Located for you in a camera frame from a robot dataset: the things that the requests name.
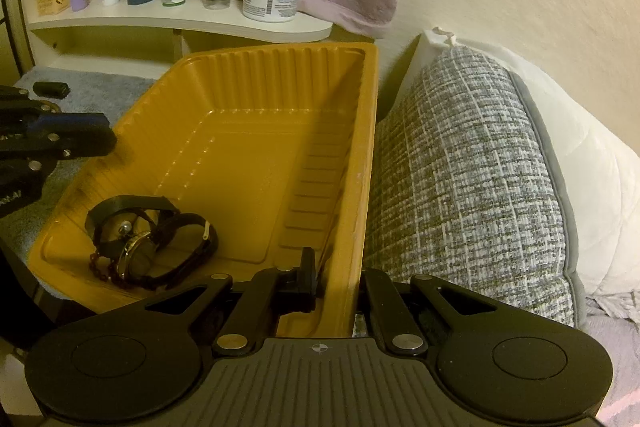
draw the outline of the shelf compartment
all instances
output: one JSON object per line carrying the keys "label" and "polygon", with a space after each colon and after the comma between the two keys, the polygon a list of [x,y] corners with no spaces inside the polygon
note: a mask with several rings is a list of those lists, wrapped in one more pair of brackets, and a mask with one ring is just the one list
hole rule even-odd
{"label": "shelf compartment", "polygon": [[30,30],[64,28],[71,26],[149,26],[194,30],[231,35],[264,42],[313,42],[327,38],[332,23],[297,13],[293,20],[265,23],[242,15],[242,2],[233,0],[222,10],[209,10],[202,0],[186,0],[181,6],[162,6],[162,0],[130,6],[120,0],[114,6],[103,6],[101,0],[92,0],[87,8],[78,12],[67,9],[57,15],[37,16],[27,24]]}

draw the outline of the black object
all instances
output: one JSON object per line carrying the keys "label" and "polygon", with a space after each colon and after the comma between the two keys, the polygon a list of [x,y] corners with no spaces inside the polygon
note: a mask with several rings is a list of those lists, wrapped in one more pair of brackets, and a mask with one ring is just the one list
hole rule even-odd
{"label": "black object", "polygon": [[69,85],[64,82],[35,82],[33,92],[46,98],[65,98],[69,94]]}
{"label": "black object", "polygon": [[600,344],[429,275],[363,272],[371,338],[273,338],[280,314],[314,308],[313,255],[54,330],[27,358],[29,387],[82,425],[598,425]]}
{"label": "black object", "polygon": [[[157,222],[147,213],[158,212]],[[113,217],[134,214],[148,222],[150,231],[135,233],[133,226],[112,241],[102,240],[105,225]],[[146,275],[156,252],[165,248],[181,227],[200,225],[204,229],[202,240],[185,261],[168,272],[158,276]],[[154,196],[115,196],[98,203],[87,214],[84,228],[91,236],[96,251],[91,256],[90,267],[100,279],[110,279],[120,285],[135,285],[147,290],[160,286],[166,289],[176,287],[196,268],[206,263],[218,249],[216,230],[202,216],[186,212],[181,214],[169,200]],[[98,257],[111,260],[109,275],[98,270]]]}
{"label": "black object", "polygon": [[59,160],[105,156],[115,143],[103,114],[58,113],[26,89],[0,87],[0,217],[40,199]]}

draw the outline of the yellow box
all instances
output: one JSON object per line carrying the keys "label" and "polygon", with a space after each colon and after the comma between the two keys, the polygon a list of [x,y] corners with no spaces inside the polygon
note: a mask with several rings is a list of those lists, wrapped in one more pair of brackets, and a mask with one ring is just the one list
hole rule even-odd
{"label": "yellow box", "polygon": [[[297,266],[302,248],[313,247],[324,297],[313,314],[282,317],[278,334],[351,336],[377,93],[373,44],[276,44],[183,58],[115,126],[114,151],[82,166],[31,248],[29,268],[95,312],[148,297],[92,275],[84,220],[118,194],[166,196],[204,216],[220,238],[186,283],[212,273],[249,280],[264,268]],[[189,250],[159,255],[176,266]]]}
{"label": "yellow box", "polygon": [[55,15],[69,8],[69,0],[36,0],[38,15]]}

